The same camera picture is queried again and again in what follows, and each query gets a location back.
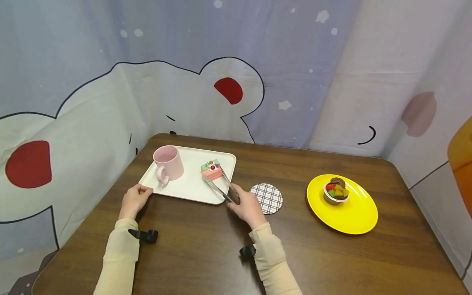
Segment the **red bear ear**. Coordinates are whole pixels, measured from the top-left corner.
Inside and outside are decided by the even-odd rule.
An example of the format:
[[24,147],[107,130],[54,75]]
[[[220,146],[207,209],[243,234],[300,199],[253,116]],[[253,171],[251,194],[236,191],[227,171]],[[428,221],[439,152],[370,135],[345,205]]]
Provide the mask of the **red bear ear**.
[[49,142],[32,141],[18,147],[5,166],[12,184],[21,188],[43,186],[52,180]]
[[243,99],[243,89],[235,79],[226,77],[218,80],[214,86],[231,104],[237,104]]

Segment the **beige sleeve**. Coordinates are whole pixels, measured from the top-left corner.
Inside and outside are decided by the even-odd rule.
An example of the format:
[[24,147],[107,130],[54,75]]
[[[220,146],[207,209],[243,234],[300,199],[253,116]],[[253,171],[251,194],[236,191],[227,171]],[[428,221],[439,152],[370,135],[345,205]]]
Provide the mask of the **beige sleeve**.
[[139,240],[128,233],[138,229],[134,219],[120,219],[108,238],[103,268],[94,295],[130,295],[133,290]]
[[254,242],[254,260],[267,295],[302,295],[287,261],[282,243],[264,223],[249,233]]

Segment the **person's left hand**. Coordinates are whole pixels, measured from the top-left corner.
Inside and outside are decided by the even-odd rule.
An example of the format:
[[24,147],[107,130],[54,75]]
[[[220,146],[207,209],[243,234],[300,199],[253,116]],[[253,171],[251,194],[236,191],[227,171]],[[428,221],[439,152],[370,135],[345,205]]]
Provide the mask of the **person's left hand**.
[[138,212],[144,207],[147,199],[152,194],[151,187],[136,184],[128,189],[121,202],[121,211],[118,219],[131,218],[136,219]]

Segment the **white tray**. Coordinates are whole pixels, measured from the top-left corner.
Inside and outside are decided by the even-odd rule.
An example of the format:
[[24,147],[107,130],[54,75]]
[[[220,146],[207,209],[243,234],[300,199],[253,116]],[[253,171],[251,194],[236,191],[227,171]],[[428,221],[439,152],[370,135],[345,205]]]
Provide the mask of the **white tray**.
[[[153,161],[139,183],[152,187],[155,194],[163,194],[170,197],[213,205],[223,203],[225,198],[220,193],[211,189],[203,181],[200,166],[210,160],[218,159],[229,180],[231,180],[235,170],[236,156],[226,152],[200,150],[184,146],[175,147],[178,149],[180,157],[182,158],[184,174],[179,179],[169,181],[167,185],[163,185],[157,180],[157,165]],[[221,177],[215,179],[213,182],[223,192],[228,193],[229,185],[226,184]]]

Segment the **person's right hand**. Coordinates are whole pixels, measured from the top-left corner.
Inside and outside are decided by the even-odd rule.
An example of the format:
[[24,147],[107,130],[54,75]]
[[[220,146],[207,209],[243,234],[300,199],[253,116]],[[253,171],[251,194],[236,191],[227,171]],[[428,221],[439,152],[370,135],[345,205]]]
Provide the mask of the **person's right hand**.
[[252,230],[266,223],[267,220],[265,219],[257,197],[253,193],[243,190],[239,185],[232,183],[231,186],[238,193],[241,202],[239,205],[229,202],[228,208],[236,213],[239,218],[247,222]]

